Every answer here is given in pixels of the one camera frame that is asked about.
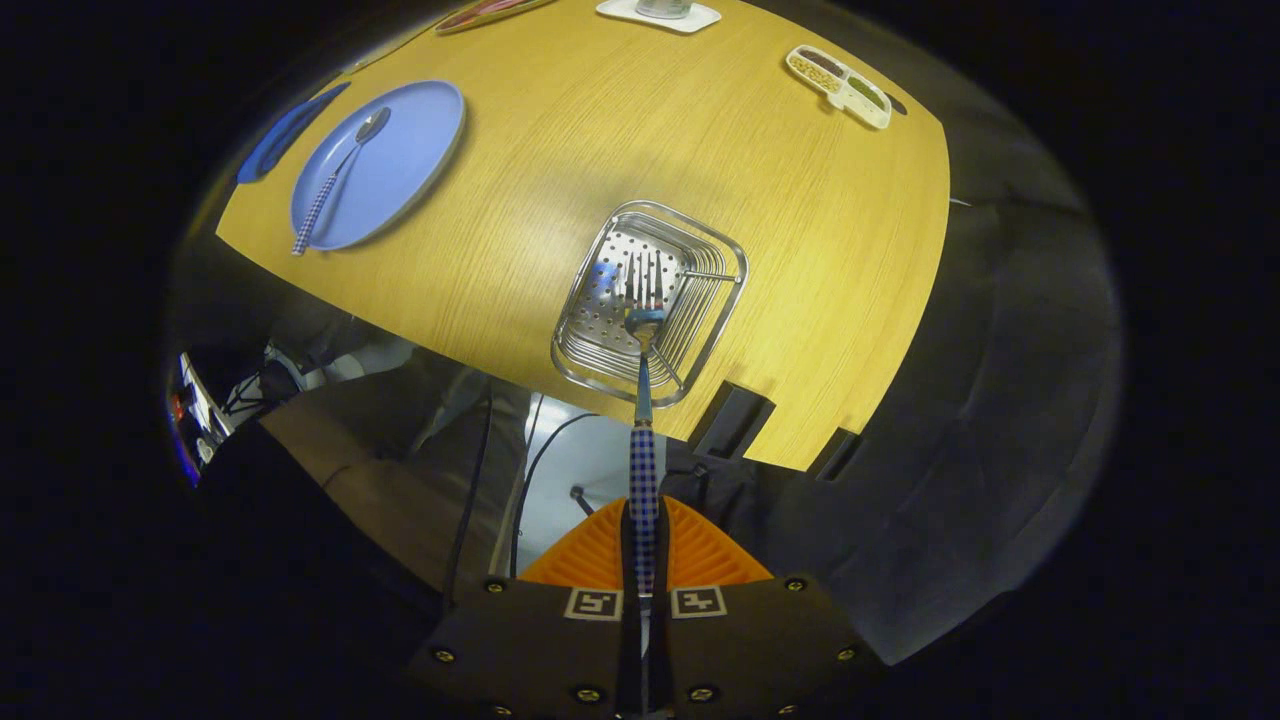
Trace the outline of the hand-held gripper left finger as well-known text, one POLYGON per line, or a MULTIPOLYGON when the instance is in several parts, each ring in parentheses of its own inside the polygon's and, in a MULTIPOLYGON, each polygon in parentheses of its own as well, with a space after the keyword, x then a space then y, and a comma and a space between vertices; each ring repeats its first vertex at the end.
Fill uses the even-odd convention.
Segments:
POLYGON ((641 707, 627 503, 585 518, 515 578, 470 585, 407 676, 463 719, 621 719, 641 707))

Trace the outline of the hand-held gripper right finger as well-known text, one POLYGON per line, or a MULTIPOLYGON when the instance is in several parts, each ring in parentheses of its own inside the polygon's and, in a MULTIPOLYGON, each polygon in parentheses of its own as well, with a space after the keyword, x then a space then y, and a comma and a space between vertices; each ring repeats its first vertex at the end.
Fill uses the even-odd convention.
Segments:
POLYGON ((663 501, 655 662, 671 719, 832 719, 886 665, 823 585, 774 574, 714 523, 663 501))

